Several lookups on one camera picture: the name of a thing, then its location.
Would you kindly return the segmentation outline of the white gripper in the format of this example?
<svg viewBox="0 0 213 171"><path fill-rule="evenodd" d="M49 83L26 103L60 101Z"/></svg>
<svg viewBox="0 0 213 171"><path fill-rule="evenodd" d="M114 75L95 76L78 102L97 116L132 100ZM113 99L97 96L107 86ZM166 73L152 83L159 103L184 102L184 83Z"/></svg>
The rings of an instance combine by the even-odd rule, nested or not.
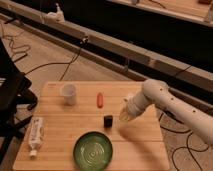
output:
<svg viewBox="0 0 213 171"><path fill-rule="evenodd" d="M123 98L123 106L119 114L119 119L123 122L129 122L134 119L134 116L127 109L127 103L132 97L133 97L132 94L127 94Z"/></svg>

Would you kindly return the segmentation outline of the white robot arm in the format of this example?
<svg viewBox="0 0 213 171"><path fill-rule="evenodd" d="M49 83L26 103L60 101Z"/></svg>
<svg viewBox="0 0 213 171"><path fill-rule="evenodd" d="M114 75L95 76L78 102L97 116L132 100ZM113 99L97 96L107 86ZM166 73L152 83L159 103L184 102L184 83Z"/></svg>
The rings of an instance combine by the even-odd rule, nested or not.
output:
<svg viewBox="0 0 213 171"><path fill-rule="evenodd" d="M175 97L169 92L169 86L160 80L147 79L142 83L140 91L128 94L120 112L120 119L131 121L142 115L152 104L171 112L213 147L213 117Z"/></svg>

